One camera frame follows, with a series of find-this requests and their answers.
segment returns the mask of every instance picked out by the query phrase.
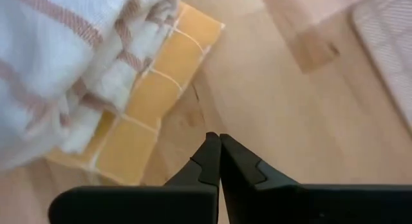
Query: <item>yellow checkered cloth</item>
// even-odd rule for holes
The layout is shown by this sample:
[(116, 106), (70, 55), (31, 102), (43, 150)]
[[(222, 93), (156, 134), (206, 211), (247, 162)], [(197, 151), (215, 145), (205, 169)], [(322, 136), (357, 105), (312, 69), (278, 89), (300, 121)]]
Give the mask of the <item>yellow checkered cloth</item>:
[(217, 41), (223, 24), (182, 3), (179, 19), (153, 65), (136, 80), (123, 114), (103, 117), (83, 154), (54, 149), (48, 160), (137, 185), (154, 149), (161, 120), (174, 106)]

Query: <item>wooden floor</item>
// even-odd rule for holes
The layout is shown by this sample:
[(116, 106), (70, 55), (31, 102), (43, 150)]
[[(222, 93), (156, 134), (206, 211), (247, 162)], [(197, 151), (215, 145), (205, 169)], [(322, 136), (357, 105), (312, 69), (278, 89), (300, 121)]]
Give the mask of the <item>wooden floor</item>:
[[(143, 184), (167, 181), (206, 131), (301, 183), (412, 183), (412, 138), (350, 22), (358, 0), (184, 0), (226, 30), (163, 124)], [(0, 223), (46, 223), (86, 175), (39, 160), (0, 179)], [(223, 208), (221, 223), (227, 223)]]

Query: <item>folded cloth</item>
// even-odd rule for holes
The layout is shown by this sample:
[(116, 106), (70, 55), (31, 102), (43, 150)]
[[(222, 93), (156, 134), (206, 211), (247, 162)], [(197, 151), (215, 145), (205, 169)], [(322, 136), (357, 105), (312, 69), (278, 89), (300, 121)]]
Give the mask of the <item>folded cloth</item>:
[(178, 0), (0, 0), (0, 169), (87, 146), (121, 113)]
[[(195, 120), (201, 117), (196, 109), (198, 104), (192, 100), (194, 95), (183, 96), (183, 93), (191, 86), (224, 27), (190, 5), (180, 3), (173, 30), (150, 67), (136, 79), (125, 111), (103, 112), (83, 153), (67, 154), (56, 147), (46, 155), (47, 160), (83, 170), (92, 184), (139, 185), (148, 164), (158, 159), (155, 150), (158, 141), (160, 145), (172, 147), (180, 142), (170, 142), (170, 135), (177, 140), (176, 135), (202, 132), (199, 125), (193, 126), (193, 117), (187, 118), (189, 110), (194, 111)], [(172, 111), (163, 125), (163, 119), (180, 98), (183, 101), (179, 108)], [(182, 104), (185, 107), (188, 102), (190, 109), (181, 109)], [(192, 128), (186, 132), (185, 126)]]

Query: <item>textile pile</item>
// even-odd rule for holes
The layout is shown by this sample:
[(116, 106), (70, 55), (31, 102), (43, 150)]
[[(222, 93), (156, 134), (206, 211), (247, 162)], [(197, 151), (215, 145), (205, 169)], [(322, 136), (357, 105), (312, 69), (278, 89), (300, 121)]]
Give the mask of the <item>textile pile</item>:
[(175, 24), (178, 0), (0, 0), (0, 169), (81, 153), (121, 115)]

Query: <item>fabric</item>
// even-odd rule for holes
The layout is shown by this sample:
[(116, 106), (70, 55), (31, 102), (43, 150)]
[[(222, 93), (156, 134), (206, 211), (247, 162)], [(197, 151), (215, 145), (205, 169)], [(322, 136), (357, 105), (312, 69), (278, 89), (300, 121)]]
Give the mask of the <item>fabric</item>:
[(353, 20), (394, 101), (412, 126), (412, 0), (365, 0)]
[(178, 0), (0, 0), (0, 169), (59, 145), (81, 153), (123, 113)]
[(137, 185), (161, 128), (161, 120), (180, 98), (224, 27), (186, 4), (153, 64), (135, 82), (126, 112), (104, 112), (82, 154), (54, 149), (47, 159)]

